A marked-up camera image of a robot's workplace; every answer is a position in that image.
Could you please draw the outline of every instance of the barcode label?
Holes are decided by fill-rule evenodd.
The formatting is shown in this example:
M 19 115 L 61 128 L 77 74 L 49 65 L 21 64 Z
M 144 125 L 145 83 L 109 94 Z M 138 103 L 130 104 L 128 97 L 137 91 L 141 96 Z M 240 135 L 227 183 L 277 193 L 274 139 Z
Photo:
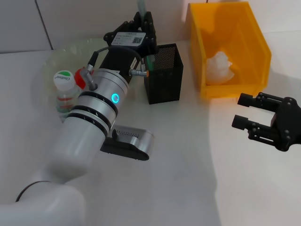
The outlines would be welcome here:
M 142 41 L 142 38 L 135 37 L 133 40 L 133 43 L 140 43 Z
M 118 32 L 112 42 L 113 46 L 140 46 L 145 37 L 143 32 Z

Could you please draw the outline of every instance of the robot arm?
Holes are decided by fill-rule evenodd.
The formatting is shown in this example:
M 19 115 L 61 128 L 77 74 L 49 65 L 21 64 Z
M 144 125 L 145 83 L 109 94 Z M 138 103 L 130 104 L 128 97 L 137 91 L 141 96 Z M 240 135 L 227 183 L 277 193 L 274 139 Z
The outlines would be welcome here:
M 135 33 L 134 45 L 114 46 L 123 32 Z M 86 205 L 83 195 L 66 182 L 83 176 L 96 153 L 101 151 L 129 158 L 148 160 L 153 135 L 142 129 L 114 126 L 133 75 L 147 76 L 144 67 L 136 70 L 142 57 L 158 51 L 151 13 L 143 20 L 139 13 L 134 21 L 124 22 L 105 35 L 109 50 L 101 68 L 91 72 L 95 52 L 81 75 L 89 86 L 63 123 L 46 164 L 32 177 L 16 203 L 0 205 L 1 226 L 83 226 Z
M 271 126 L 261 125 L 247 118 L 235 115 L 232 127 L 247 129 L 249 139 L 272 145 L 286 152 L 294 144 L 301 144 L 301 108 L 291 97 L 280 98 L 265 93 L 257 97 L 242 93 L 238 104 L 246 107 L 257 107 L 274 112 Z

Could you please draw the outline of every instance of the white table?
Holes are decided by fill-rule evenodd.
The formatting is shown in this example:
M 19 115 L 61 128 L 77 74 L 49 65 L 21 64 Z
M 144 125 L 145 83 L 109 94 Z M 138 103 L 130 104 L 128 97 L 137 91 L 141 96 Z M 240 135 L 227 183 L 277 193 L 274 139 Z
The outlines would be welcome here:
M 235 114 L 269 124 L 272 113 L 239 106 L 235 98 L 201 101 L 189 43 L 177 45 L 184 64 L 180 101 L 149 105 L 135 78 L 116 121 L 153 132 L 150 160 L 99 152 L 90 172 L 68 183 L 86 197 L 88 225 L 298 225 L 300 146 L 283 153 L 232 128 Z M 50 54 L 0 55 L 0 203 L 14 201 L 61 127 L 38 87 Z M 274 63 L 265 92 L 301 103 L 301 91 Z

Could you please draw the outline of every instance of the black cable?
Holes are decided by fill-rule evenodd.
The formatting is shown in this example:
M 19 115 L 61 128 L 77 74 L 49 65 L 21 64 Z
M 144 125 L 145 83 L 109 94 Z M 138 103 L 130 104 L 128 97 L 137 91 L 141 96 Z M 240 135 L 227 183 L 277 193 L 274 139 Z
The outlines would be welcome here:
M 105 48 L 101 48 L 100 50 L 97 51 L 97 53 L 100 53 L 100 52 L 103 52 L 107 49 L 123 49 L 125 51 L 128 51 L 128 52 L 131 52 L 133 55 L 135 55 L 139 61 L 140 61 L 140 70 L 142 69 L 142 65 L 144 64 L 141 56 L 139 55 L 139 53 L 137 53 L 135 50 L 129 48 L 129 47 L 125 47 L 125 46 L 108 46 L 108 47 L 105 47 Z
M 34 183 L 28 185 L 26 188 L 24 188 L 24 189 L 20 192 L 20 194 L 18 195 L 18 197 L 17 197 L 17 199 L 16 199 L 16 202 L 20 201 L 21 196 L 23 195 L 23 193 L 24 193 L 30 186 L 35 185 L 35 184 L 37 184 L 37 183 L 39 183 L 39 182 L 50 182 L 50 181 L 42 180 L 42 181 L 37 181 L 37 182 L 34 182 Z

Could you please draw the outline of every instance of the metal mount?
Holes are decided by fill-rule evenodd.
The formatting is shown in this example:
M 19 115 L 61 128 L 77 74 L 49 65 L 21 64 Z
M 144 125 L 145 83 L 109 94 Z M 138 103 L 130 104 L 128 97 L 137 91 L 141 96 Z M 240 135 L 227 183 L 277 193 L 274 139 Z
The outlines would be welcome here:
M 113 125 L 100 150 L 146 161 L 150 158 L 153 143 L 154 136 L 147 130 Z
M 288 151 L 291 145 L 301 144 L 301 108 L 295 99 L 280 98 L 265 93 L 259 93 L 256 98 L 253 98 L 242 93 L 238 104 L 275 112 L 270 127 L 235 115 L 232 127 L 247 129 L 249 139 L 272 145 L 283 152 Z

